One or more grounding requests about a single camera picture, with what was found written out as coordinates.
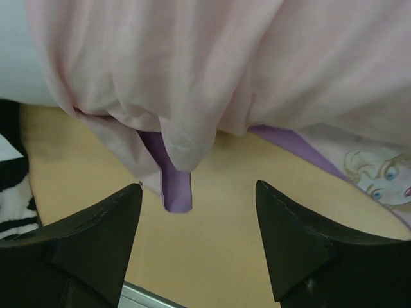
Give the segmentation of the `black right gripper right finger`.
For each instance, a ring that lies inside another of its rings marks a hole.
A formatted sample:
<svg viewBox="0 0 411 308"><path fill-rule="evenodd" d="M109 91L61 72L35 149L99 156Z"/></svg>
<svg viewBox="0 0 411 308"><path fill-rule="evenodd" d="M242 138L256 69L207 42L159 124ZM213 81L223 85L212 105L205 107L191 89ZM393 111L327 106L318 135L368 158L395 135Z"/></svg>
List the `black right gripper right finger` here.
<svg viewBox="0 0 411 308"><path fill-rule="evenodd" d="M337 223L262 180L256 211L281 307L410 306L409 241Z"/></svg>

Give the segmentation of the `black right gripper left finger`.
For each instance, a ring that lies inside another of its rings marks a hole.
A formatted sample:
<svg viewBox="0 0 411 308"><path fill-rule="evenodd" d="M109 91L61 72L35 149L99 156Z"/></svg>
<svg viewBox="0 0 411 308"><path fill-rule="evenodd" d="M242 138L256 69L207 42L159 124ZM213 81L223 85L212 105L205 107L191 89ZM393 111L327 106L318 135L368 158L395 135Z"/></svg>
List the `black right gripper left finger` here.
<svg viewBox="0 0 411 308"><path fill-rule="evenodd" d="M117 307L141 213L130 184L52 224L1 241L1 307Z"/></svg>

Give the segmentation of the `white pillow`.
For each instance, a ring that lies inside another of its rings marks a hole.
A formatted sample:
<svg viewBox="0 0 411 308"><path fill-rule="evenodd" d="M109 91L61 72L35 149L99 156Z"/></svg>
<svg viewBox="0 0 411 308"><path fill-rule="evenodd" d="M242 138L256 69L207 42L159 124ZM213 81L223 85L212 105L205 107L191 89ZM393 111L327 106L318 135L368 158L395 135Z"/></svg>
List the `white pillow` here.
<svg viewBox="0 0 411 308"><path fill-rule="evenodd" d="M40 68L24 1L1 1L1 98L29 105L58 106Z"/></svg>

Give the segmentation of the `pink printed pillowcase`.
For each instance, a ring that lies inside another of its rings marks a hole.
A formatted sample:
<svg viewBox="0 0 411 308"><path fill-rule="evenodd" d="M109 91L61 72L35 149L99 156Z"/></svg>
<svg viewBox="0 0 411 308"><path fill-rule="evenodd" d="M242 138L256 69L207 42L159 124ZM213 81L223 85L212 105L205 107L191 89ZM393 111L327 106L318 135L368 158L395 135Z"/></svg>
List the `pink printed pillowcase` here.
<svg viewBox="0 0 411 308"><path fill-rule="evenodd" d="M251 130L410 224L409 1L26 1L49 91L169 212Z"/></svg>

